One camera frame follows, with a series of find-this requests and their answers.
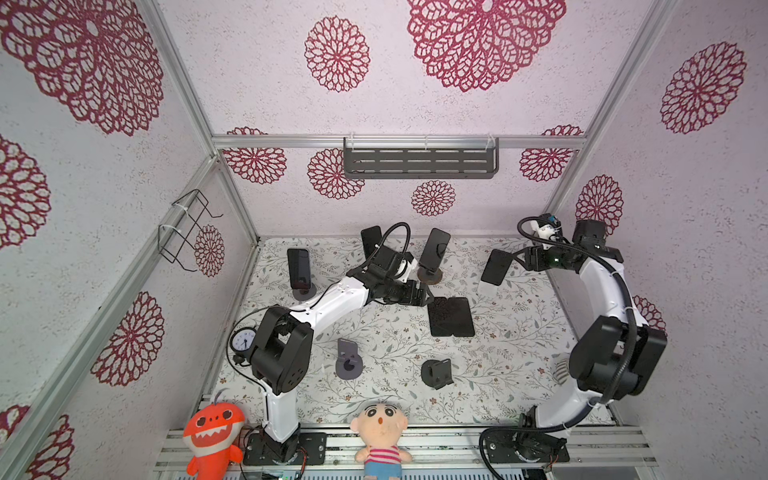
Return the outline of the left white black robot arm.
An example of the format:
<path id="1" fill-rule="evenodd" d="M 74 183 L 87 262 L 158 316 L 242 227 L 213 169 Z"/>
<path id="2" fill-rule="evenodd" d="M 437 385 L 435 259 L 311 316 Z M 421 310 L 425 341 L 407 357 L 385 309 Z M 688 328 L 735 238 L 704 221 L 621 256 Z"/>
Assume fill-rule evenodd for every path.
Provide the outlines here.
<path id="1" fill-rule="evenodd" d="M 412 277 L 417 269 L 411 253 L 380 245 L 315 297 L 266 309 L 245 360 L 265 389 L 262 426 L 268 438 L 284 444 L 299 430 L 296 388 L 307 374 L 316 335 L 371 303 L 423 307 L 432 302 L 429 287 Z"/>

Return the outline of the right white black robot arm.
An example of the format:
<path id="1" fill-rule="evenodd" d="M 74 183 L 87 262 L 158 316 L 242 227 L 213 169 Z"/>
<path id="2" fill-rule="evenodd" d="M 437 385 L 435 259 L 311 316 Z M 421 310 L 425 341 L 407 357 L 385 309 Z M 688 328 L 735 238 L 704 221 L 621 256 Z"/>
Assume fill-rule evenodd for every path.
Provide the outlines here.
<path id="1" fill-rule="evenodd" d="M 533 409 L 528 432 L 554 433 L 576 426 L 599 405 L 643 392 L 667 346 L 633 300 L 621 252 L 606 244 L 607 225 L 579 220 L 570 240 L 552 214 L 528 216 L 517 231 L 532 245 L 520 264 L 527 271 L 552 269 L 577 274 L 595 320 L 568 356 L 566 380 Z"/>

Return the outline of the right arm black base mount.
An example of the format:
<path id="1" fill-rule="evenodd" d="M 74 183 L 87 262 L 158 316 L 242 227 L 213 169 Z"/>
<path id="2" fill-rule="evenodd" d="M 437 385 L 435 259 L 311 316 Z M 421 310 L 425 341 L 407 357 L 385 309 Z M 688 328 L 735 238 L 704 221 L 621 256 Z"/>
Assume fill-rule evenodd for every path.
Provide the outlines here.
<path id="1" fill-rule="evenodd" d="M 545 433 L 492 427 L 480 434 L 479 444 L 492 464 L 569 462 L 567 440 Z"/>

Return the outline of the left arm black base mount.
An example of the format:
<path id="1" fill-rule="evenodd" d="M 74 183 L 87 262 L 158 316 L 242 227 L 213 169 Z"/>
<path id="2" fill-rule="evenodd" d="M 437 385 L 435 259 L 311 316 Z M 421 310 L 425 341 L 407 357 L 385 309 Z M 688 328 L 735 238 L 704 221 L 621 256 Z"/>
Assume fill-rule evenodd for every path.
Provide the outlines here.
<path id="1" fill-rule="evenodd" d="M 245 466 L 315 466 L 325 462 L 328 435 L 297 430 L 285 442 L 277 442 L 257 427 L 247 436 Z"/>

